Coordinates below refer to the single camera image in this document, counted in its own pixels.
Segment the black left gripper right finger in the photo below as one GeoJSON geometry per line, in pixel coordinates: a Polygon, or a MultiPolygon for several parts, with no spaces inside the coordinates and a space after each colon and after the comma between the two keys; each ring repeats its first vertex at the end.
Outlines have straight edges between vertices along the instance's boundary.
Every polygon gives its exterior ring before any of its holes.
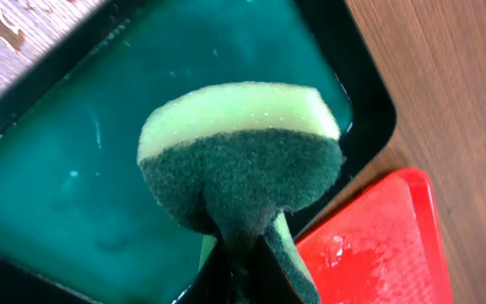
{"type": "Polygon", "coordinates": [[[263,236],[257,239],[246,266],[246,290],[252,304],[303,304],[263,236]]]}

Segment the green yellow sponge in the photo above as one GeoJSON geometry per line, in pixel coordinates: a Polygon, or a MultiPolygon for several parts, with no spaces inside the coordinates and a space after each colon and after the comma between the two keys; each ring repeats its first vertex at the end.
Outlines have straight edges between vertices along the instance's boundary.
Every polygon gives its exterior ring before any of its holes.
{"type": "Polygon", "coordinates": [[[211,236],[229,259],[237,300],[251,299],[251,251],[265,241],[305,303],[320,300],[286,216],[310,207],[343,164],[340,129],[318,89],[234,82],[193,90],[155,109],[137,163],[163,210],[211,236]]]}

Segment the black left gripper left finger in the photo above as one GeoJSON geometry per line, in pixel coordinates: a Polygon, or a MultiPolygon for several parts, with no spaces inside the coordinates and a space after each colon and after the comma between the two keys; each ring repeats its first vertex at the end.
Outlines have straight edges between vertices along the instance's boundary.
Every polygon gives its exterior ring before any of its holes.
{"type": "Polygon", "coordinates": [[[177,304],[230,304],[232,277],[230,262],[216,244],[193,283],[177,298],[177,304]]]}

